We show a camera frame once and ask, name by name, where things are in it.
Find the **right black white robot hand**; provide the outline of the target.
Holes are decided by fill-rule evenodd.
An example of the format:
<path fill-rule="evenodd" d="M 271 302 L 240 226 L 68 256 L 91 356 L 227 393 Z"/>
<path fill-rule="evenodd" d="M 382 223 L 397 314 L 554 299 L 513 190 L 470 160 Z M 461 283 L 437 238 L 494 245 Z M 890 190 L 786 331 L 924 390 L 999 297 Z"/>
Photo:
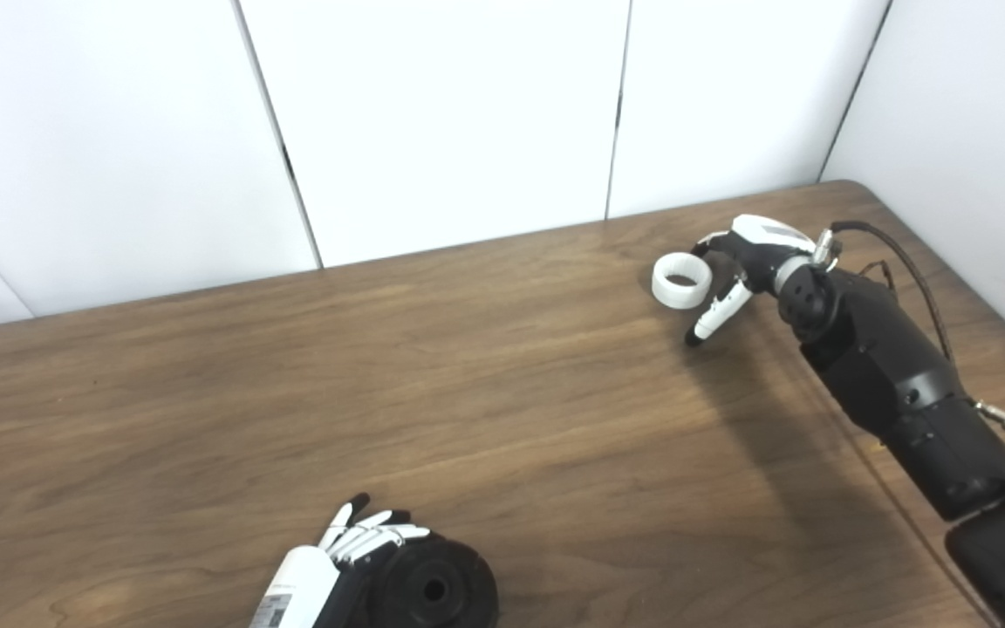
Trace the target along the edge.
<path fill-rule="evenodd" d="M 686 345 L 702 345 L 755 295 L 765 291 L 776 297 L 779 286 L 794 268 L 812 262 L 816 247 L 813 239 L 790 225 L 746 214 L 738 215 L 729 230 L 698 240 L 690 249 L 691 255 L 703 258 L 709 253 L 721 253 L 736 263 L 737 271 L 686 333 Z"/>

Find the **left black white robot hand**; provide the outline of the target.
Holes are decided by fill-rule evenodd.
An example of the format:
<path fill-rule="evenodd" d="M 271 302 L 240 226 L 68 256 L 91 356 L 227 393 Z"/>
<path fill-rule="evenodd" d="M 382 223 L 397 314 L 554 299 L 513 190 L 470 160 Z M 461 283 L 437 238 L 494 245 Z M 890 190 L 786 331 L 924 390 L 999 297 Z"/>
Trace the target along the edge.
<path fill-rule="evenodd" d="M 359 493 L 344 503 L 315 543 L 288 551 L 250 620 L 251 627 L 345 627 L 367 585 L 394 554 L 427 540 L 431 529 L 408 510 L 379 510 Z"/>

